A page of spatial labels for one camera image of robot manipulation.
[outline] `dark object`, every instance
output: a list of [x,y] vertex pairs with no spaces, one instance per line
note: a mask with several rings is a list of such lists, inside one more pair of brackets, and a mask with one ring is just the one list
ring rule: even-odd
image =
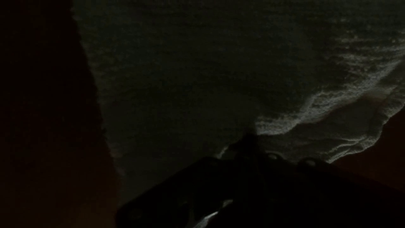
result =
[[293,166],[259,152],[254,135],[228,149],[234,160],[203,158],[123,205],[117,228],[405,225],[403,192],[317,160]]

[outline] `white fabric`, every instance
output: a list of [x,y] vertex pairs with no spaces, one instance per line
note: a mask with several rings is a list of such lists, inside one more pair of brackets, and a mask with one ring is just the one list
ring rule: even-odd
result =
[[405,101],[402,0],[74,0],[122,201],[246,132],[296,162],[370,147]]

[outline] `cloth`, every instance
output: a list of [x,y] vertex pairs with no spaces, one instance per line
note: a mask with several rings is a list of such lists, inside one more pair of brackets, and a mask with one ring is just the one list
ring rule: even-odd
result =
[[405,101],[402,0],[74,0],[122,203],[245,133],[297,162],[370,147]]

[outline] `dark surface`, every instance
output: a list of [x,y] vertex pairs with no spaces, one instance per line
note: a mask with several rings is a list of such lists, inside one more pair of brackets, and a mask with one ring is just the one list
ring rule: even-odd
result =
[[[0,227],[112,227],[117,179],[69,1],[0,8]],[[405,111],[378,144],[336,162],[405,189]]]

